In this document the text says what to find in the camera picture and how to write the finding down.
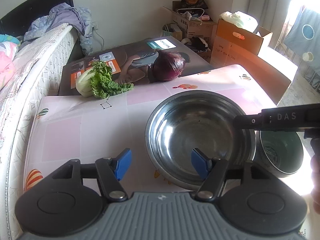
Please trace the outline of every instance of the black headboard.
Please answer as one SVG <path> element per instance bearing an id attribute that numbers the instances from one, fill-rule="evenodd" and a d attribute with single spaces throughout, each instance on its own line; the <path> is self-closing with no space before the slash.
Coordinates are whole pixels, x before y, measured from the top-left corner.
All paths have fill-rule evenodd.
<path id="1" fill-rule="evenodd" d="M 66 2 L 73 6 L 73 0 L 27 0 L 0 19 L 0 34 L 14 37 L 24 35 L 31 23 L 49 14 L 52 7 Z"/>

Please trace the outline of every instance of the cabbage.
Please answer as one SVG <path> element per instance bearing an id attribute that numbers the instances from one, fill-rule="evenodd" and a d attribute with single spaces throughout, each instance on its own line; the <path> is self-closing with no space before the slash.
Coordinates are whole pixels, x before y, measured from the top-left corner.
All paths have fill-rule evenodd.
<path id="1" fill-rule="evenodd" d="M 112 81 L 112 69 L 105 62 L 94 61 L 91 66 L 91 69 L 85 71 L 76 80 L 76 88 L 84 97 L 94 95 L 96 98 L 105 99 L 133 88 L 133 84 L 119 85 Z"/>
<path id="2" fill-rule="evenodd" d="M 170 81 L 178 77 L 186 65 L 185 59 L 179 54 L 160 50 L 155 60 L 153 76 L 159 81 Z"/>

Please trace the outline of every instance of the gray ribbed surface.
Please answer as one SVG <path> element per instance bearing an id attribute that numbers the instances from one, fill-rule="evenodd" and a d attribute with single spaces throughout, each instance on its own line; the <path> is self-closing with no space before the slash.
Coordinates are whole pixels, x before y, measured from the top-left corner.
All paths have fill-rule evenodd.
<path id="1" fill-rule="evenodd" d="M 52 240 L 24 234 L 21 240 Z M 259 237 L 225 222 L 215 206 L 193 200 L 189 193 L 135 193 L 123 203 L 111 204 L 90 228 L 60 240 L 302 240 L 297 234 Z"/>

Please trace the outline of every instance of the green cup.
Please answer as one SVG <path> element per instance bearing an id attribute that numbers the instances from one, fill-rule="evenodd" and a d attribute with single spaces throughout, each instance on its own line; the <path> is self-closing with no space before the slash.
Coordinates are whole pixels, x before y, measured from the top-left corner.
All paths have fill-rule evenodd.
<path id="1" fill-rule="evenodd" d="M 296 132 L 258 131 L 254 161 L 279 178 L 294 174 L 303 162 L 303 147 Z"/>

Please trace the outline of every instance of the power outlet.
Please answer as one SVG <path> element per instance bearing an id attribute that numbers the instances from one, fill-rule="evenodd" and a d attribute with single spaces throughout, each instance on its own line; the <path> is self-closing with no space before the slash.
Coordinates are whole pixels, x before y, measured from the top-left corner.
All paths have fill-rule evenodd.
<path id="1" fill-rule="evenodd" d="M 98 26 L 98 22 L 92 22 L 92 30 L 98 30 L 99 26 Z"/>

